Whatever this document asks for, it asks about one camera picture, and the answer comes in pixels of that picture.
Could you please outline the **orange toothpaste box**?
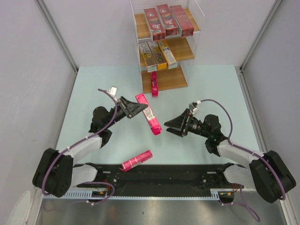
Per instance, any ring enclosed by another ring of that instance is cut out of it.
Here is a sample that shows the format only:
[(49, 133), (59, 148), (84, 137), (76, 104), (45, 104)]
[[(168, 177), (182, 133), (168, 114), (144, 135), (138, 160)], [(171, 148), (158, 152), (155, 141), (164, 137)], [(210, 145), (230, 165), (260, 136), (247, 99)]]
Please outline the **orange toothpaste box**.
[(148, 72), (157, 71), (157, 64), (147, 42), (139, 43), (139, 51)]
[(175, 59), (168, 43), (166, 40), (157, 41), (158, 47), (160, 48), (162, 54), (165, 57), (165, 60), (167, 62), (167, 68), (168, 69), (174, 69), (178, 66), (178, 62)]

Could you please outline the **gold silver toothpaste box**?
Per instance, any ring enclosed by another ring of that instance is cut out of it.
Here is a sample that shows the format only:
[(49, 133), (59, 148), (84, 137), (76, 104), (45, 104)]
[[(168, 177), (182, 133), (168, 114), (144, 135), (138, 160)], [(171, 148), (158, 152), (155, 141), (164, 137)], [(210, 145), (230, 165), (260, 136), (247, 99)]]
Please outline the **gold silver toothpaste box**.
[(157, 64), (157, 70), (167, 69), (167, 62), (157, 42), (147, 42)]

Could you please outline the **red silver 3D toothpaste box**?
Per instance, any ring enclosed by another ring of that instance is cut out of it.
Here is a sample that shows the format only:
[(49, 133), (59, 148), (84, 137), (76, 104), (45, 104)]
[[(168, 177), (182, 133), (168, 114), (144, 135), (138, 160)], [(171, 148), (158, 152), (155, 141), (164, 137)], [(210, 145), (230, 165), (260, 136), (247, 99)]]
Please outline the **red silver 3D toothpaste box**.
[(158, 14), (163, 23), (166, 37), (173, 37), (178, 35), (178, 25), (171, 13), (167, 4), (156, 5)]

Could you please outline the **dark red toothpaste box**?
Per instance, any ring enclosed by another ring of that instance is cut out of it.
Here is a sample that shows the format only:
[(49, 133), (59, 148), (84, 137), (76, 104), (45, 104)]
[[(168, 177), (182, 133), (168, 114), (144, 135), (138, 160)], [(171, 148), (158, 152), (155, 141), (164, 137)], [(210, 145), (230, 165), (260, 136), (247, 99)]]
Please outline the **dark red toothpaste box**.
[(181, 5), (170, 6), (171, 13), (178, 25), (178, 34), (181, 38), (193, 36), (194, 26)]

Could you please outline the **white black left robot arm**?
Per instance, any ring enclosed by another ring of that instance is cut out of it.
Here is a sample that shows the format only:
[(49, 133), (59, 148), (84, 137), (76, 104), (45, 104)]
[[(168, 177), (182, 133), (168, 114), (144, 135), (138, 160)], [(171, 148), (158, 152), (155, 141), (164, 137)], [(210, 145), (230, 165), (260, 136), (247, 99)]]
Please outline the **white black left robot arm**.
[(109, 127), (125, 117), (133, 118), (147, 107), (146, 104), (120, 97), (110, 110), (103, 106), (95, 108), (90, 130), (82, 140), (64, 150), (48, 148), (44, 151), (32, 184), (55, 197), (62, 197), (70, 187), (86, 182), (95, 188), (101, 186), (104, 178), (98, 166), (93, 163), (75, 164), (109, 142), (112, 136)]

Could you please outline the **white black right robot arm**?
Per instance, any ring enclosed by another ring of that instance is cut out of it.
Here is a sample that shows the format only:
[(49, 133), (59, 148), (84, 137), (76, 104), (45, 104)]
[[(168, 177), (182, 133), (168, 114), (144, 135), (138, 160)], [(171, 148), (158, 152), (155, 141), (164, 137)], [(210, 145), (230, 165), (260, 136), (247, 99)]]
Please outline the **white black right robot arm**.
[(261, 153), (237, 144), (221, 132), (216, 115), (208, 114), (203, 121), (186, 109), (180, 116), (164, 123), (167, 131), (180, 137), (193, 133), (206, 138), (207, 151), (218, 157), (234, 161), (220, 169), (216, 182), (221, 188), (232, 183), (242, 184), (257, 191), (269, 203), (283, 199), (285, 194), (296, 187), (296, 180), (275, 151)]

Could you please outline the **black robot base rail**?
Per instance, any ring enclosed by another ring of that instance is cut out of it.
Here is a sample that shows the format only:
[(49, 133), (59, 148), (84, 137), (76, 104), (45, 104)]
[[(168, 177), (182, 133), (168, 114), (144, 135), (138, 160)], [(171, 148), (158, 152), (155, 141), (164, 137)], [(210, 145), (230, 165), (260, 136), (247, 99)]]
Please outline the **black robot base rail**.
[(123, 172), (117, 164), (97, 164), (100, 172), (92, 184), (79, 184), (79, 188), (102, 187), (100, 182), (108, 182), (115, 188), (128, 184), (136, 185), (195, 185), (200, 188), (233, 188), (222, 175), (226, 165), (147, 165), (141, 164)]

